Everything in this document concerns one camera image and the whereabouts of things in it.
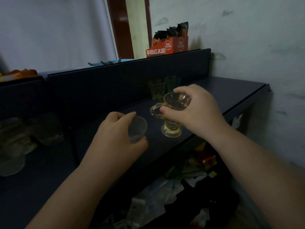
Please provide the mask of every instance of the cardboard box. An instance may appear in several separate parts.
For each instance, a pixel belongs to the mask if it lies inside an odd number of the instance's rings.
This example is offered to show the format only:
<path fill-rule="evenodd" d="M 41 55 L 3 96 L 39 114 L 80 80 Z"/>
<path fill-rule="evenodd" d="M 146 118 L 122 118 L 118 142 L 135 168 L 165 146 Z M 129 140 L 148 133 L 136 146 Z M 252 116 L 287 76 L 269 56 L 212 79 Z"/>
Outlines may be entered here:
<path fill-rule="evenodd" d="M 189 37 L 173 37 L 146 50 L 146 57 L 168 55 L 189 50 Z"/>

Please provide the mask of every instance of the wall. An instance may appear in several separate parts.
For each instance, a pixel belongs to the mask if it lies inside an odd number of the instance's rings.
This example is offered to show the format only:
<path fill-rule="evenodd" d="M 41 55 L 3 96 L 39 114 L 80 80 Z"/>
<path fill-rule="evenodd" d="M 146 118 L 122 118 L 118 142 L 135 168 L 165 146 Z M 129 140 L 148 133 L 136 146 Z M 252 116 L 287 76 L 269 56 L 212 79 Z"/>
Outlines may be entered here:
<path fill-rule="evenodd" d="M 126 0 L 128 22 L 135 59 L 146 58 L 149 48 L 144 0 Z"/>
<path fill-rule="evenodd" d="M 38 72 L 116 59 L 103 0 L 0 0 L 0 66 Z"/>
<path fill-rule="evenodd" d="M 212 75 L 271 85 L 248 136 L 305 167 L 305 0 L 149 0 L 152 32 L 189 22 L 190 49 L 211 48 Z"/>

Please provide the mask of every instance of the yellow glass cup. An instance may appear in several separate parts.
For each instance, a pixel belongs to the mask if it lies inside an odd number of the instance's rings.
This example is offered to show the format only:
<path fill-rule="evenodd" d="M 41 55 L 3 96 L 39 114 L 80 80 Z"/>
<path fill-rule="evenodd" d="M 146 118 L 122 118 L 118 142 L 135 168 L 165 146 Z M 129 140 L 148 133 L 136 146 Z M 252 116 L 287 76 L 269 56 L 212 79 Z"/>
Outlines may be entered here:
<path fill-rule="evenodd" d="M 181 135 L 180 127 L 182 124 L 167 119 L 163 114 L 156 114 L 155 110 L 161 106 L 165 106 L 177 111 L 182 111 L 190 104 L 191 98 L 183 93 L 170 92 L 163 97 L 163 101 L 164 103 L 157 103 L 152 106 L 150 108 L 150 113 L 151 115 L 164 120 L 164 125 L 161 127 L 161 131 L 164 135 L 168 137 L 178 137 Z"/>

